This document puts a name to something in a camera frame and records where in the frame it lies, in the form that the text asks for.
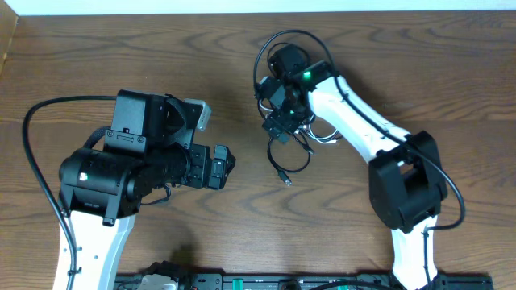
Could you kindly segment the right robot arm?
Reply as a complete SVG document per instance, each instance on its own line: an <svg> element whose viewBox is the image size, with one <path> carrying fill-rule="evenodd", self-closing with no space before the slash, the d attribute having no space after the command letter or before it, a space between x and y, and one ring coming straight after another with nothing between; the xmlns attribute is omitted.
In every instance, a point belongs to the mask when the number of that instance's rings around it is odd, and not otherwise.
<svg viewBox="0 0 516 290"><path fill-rule="evenodd" d="M346 139L368 165L369 200L391 230L393 278L404 289L430 289L438 276L433 230L447 197L435 140L394 125L363 101L329 60L313 62L291 43L267 56L270 76L256 84L268 102L263 128L271 141Z"/></svg>

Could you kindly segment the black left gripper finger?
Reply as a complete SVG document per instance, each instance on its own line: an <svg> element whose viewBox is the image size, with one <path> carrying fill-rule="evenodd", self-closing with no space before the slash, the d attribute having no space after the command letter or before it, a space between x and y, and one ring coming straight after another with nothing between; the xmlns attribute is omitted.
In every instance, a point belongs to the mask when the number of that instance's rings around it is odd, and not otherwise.
<svg viewBox="0 0 516 290"><path fill-rule="evenodd" d="M213 177L218 181L226 181L234 168L236 158L231 154L229 147L217 144L213 157Z"/></svg>
<svg viewBox="0 0 516 290"><path fill-rule="evenodd" d="M169 147L177 143L191 147L202 107L166 94L165 109L164 145Z"/></svg>

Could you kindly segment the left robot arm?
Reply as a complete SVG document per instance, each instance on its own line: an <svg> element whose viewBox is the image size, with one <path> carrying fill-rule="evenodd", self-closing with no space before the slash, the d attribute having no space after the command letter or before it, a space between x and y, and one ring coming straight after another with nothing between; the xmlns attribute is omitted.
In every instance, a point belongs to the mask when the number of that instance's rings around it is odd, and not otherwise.
<svg viewBox="0 0 516 290"><path fill-rule="evenodd" d="M74 244L62 244L53 287L71 255L73 289L114 287L119 260L143 198L176 185L219 190L235 166L228 147L195 144L210 107L193 99L120 90L110 126L60 166L60 202Z"/></svg>

